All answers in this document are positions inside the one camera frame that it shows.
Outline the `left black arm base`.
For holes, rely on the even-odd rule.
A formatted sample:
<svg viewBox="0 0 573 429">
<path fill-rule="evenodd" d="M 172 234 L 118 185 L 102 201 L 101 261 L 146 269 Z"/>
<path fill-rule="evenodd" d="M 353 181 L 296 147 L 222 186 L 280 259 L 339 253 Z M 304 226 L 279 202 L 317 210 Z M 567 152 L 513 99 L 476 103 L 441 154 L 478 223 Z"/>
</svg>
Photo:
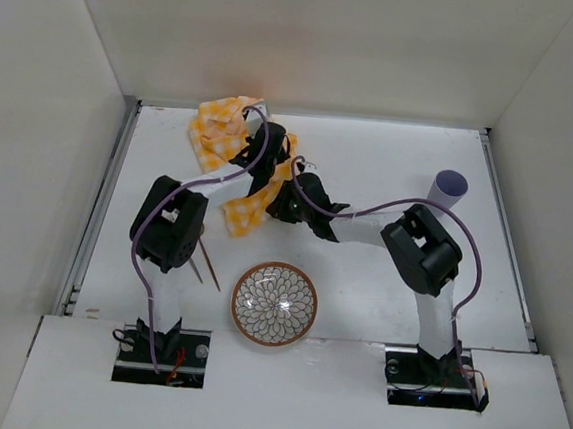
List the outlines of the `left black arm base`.
<svg viewBox="0 0 573 429">
<path fill-rule="evenodd" d="M 150 343 L 133 326 L 111 333 L 118 342 L 112 381 L 187 389 L 203 387 L 211 332 L 184 330 L 175 349 L 161 355 L 156 351 L 159 373 L 155 373 Z"/>
</svg>

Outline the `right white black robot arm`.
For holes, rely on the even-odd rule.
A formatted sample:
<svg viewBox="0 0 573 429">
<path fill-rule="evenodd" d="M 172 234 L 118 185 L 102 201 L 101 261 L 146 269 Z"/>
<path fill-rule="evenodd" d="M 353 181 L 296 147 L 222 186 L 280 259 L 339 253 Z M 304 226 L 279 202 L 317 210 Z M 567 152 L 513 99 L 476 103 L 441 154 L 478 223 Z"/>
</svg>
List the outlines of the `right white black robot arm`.
<svg viewBox="0 0 573 429">
<path fill-rule="evenodd" d="M 454 279 L 463 255 L 428 207 L 412 204 L 402 213 L 361 215 L 348 204 L 333 203 L 321 178 L 308 172 L 284 182 L 267 213 L 286 223 L 305 223 L 322 240 L 386 249 L 415 296 L 420 332 L 416 361 L 423 382 L 433 384 L 450 377 L 457 360 Z"/>
</svg>

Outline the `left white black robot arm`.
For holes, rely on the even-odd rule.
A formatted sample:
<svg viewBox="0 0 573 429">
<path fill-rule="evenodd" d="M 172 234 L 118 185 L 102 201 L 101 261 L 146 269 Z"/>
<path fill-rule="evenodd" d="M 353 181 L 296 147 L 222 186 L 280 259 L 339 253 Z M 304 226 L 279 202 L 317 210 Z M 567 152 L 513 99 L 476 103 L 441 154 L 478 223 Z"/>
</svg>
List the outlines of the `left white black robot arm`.
<svg viewBox="0 0 573 429">
<path fill-rule="evenodd" d="M 208 209 L 256 195 L 270 183 L 277 166 L 289 159 L 291 146 L 286 129 L 266 120 L 220 169 L 189 181 L 161 176 L 151 186 L 129 237 L 132 266 L 147 295 L 148 321 L 138 323 L 139 334 L 148 342 L 154 365 L 172 353 L 181 323 L 156 330 L 156 285 L 148 281 L 141 263 L 154 264 L 162 274 L 184 265 L 199 243 Z"/>
</svg>

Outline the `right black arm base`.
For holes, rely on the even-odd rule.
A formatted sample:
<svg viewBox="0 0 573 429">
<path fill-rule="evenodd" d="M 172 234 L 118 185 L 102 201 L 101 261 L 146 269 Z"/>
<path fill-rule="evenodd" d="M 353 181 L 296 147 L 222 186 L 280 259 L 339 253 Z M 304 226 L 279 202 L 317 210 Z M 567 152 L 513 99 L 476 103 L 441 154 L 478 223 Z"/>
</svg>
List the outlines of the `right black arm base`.
<svg viewBox="0 0 573 429">
<path fill-rule="evenodd" d="M 489 390 L 470 351 L 435 360 L 419 348 L 387 347 L 385 380 L 388 404 L 481 413 L 489 406 Z"/>
</svg>

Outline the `yellow white checkered cloth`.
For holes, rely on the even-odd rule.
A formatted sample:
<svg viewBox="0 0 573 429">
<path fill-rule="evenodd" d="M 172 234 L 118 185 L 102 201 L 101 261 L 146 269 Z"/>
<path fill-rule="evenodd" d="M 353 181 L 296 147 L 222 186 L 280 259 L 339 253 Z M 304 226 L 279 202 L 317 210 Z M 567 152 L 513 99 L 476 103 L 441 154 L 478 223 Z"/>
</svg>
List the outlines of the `yellow white checkered cloth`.
<svg viewBox="0 0 573 429">
<path fill-rule="evenodd" d="M 246 96 L 207 101 L 198 107 L 188 134 L 203 172 L 221 169 L 246 147 L 251 117 L 244 107 L 253 105 L 267 112 L 262 99 Z M 272 179 L 261 191 L 223 205 L 227 229 L 232 237 L 245 237 L 267 220 L 266 208 L 277 198 L 284 181 L 291 178 L 291 162 L 277 165 Z"/>
</svg>

